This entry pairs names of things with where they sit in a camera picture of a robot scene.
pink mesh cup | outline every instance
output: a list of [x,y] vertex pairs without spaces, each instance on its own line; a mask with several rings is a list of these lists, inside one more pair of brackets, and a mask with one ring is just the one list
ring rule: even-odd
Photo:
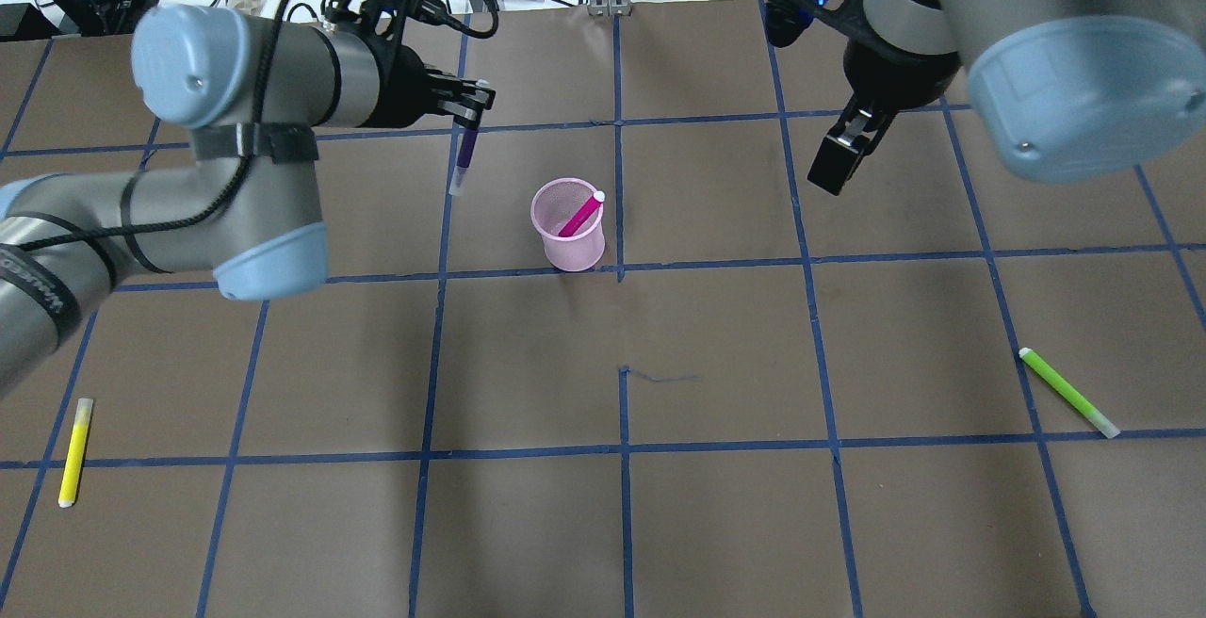
[[573,237],[557,235],[595,192],[595,186],[585,180],[561,177],[540,187],[532,197],[532,225],[544,241],[544,255],[557,269],[581,272],[595,267],[603,257],[603,206],[591,214]]

